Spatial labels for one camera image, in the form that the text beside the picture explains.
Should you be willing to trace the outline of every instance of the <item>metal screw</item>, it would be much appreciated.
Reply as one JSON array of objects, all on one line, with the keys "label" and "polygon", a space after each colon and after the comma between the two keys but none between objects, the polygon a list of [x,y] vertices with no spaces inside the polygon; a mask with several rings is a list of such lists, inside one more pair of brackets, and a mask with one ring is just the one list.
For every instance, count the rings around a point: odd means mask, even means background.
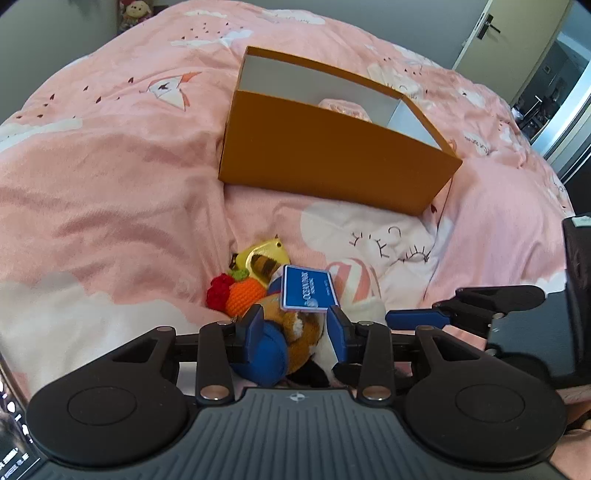
[{"label": "metal screw", "polygon": [[388,387],[383,385],[371,385],[363,389],[363,396],[368,400],[381,401],[390,398],[392,392]]},{"label": "metal screw", "polygon": [[223,400],[230,394],[230,391],[223,385],[208,385],[203,387],[199,393],[205,400]]}]

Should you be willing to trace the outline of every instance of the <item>cardboard box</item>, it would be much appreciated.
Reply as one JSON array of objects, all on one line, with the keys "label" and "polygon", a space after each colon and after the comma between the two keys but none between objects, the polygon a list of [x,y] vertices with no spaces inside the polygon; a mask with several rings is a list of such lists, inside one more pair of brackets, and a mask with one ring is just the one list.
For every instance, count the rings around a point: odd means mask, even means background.
[{"label": "cardboard box", "polygon": [[[357,103],[372,122],[318,107],[323,99]],[[246,49],[221,181],[420,215],[461,164],[402,93],[316,61]]]}]

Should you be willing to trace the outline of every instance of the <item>door handle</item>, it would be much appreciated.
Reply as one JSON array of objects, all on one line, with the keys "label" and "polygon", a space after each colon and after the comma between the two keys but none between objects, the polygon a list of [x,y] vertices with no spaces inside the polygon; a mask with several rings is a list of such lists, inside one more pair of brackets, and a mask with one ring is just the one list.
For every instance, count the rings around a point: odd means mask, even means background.
[{"label": "door handle", "polygon": [[491,14],[488,14],[485,22],[482,24],[482,28],[478,32],[477,37],[479,40],[482,40],[484,38],[484,34],[486,33],[486,30],[488,30],[489,27],[491,27],[497,33],[501,33],[501,31],[492,24],[492,19],[493,16]]}]

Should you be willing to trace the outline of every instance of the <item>pink bedspread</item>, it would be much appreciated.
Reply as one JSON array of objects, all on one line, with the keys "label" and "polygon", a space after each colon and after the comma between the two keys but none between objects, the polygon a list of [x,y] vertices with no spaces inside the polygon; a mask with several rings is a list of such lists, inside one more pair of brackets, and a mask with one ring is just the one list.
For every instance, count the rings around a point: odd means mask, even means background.
[{"label": "pink bedspread", "polygon": [[[463,166],[421,218],[224,187],[222,137],[247,45],[403,91]],[[389,309],[461,286],[561,290],[571,214],[486,87],[308,12],[193,0],[56,73],[0,127],[0,348],[33,393],[154,326],[194,332],[221,315],[204,293],[231,253],[276,234],[297,264],[363,259]],[[578,478],[591,475],[584,461]]]}]

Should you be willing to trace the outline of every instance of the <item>blue tag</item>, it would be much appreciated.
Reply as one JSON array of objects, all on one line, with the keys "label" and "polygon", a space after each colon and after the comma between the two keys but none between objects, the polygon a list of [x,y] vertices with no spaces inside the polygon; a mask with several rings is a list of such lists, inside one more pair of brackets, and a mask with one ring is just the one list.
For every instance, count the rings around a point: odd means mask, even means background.
[{"label": "blue tag", "polygon": [[326,312],[329,307],[339,304],[330,273],[326,270],[285,265],[281,287],[283,310]]}]

